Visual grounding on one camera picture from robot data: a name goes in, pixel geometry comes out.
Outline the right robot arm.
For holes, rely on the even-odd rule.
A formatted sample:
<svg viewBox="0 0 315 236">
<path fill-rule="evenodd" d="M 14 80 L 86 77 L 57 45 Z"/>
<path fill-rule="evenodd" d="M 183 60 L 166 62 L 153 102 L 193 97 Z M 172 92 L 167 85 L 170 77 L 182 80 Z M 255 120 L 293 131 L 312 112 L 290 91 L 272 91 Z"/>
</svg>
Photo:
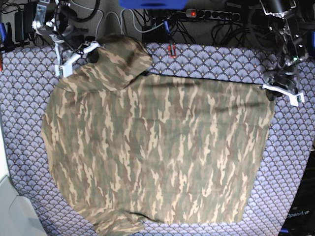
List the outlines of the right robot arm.
<svg viewBox="0 0 315 236">
<path fill-rule="evenodd" d="M 69 0 L 40 0 L 36 6 L 32 28 L 40 36 L 49 36 L 55 43 L 57 62 L 55 75 L 68 77 L 73 74 L 73 65 L 80 59 L 96 63 L 99 59 L 97 48 L 100 44 L 95 37 L 87 37 L 88 29 L 77 28 L 71 24 L 86 23 L 99 11 L 100 1 L 95 2 L 89 16 L 78 17 L 70 8 Z"/>
</svg>

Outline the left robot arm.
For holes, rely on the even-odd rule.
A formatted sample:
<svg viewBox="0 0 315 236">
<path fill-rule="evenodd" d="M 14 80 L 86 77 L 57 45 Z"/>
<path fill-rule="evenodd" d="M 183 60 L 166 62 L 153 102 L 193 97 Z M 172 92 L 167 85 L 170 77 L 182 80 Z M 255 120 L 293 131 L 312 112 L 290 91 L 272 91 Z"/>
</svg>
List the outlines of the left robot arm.
<svg viewBox="0 0 315 236">
<path fill-rule="evenodd" d="M 262 89 L 270 101 L 281 96 L 287 96 L 292 106 L 305 102 L 303 92 L 299 91 L 299 64 L 308 58 L 308 52 L 303 44 L 294 9 L 294 0 L 261 0 L 260 4 L 267 16 L 282 20 L 282 27 L 275 34 L 282 40 L 281 56 L 272 70 L 264 72 Z"/>
</svg>

